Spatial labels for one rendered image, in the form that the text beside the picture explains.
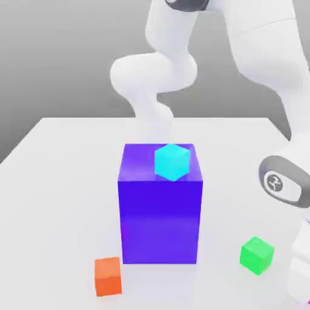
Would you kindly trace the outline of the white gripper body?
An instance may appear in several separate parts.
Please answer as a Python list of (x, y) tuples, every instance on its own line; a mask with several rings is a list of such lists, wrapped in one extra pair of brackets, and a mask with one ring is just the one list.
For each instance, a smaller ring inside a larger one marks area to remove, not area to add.
[(288, 292), (298, 301), (310, 301), (310, 263), (296, 257), (292, 258)]

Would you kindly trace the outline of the small green cube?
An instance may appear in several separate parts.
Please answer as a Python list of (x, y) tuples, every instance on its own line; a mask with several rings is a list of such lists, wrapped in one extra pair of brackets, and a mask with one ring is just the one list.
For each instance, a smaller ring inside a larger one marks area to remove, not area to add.
[(255, 275), (261, 275), (270, 267), (274, 250), (273, 246), (254, 236), (242, 246), (240, 264)]

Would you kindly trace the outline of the small cyan cube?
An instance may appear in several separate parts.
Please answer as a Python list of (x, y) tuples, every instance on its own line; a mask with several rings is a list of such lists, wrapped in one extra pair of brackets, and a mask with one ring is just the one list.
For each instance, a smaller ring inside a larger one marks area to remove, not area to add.
[(170, 181), (177, 181), (190, 170), (191, 151), (168, 144), (154, 152), (154, 173)]

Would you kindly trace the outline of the small orange cube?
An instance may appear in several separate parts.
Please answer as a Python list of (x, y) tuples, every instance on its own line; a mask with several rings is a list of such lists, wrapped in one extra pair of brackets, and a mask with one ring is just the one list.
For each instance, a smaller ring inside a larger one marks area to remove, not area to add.
[(94, 284), (97, 297), (122, 293), (120, 259), (118, 257), (94, 261)]

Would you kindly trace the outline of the large blue box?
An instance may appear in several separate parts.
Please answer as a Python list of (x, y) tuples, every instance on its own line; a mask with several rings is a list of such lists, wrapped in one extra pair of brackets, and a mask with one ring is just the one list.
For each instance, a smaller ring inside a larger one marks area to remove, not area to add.
[(124, 264), (195, 264), (203, 177), (192, 144), (189, 172), (168, 180), (154, 172), (162, 144), (127, 143), (117, 180)]

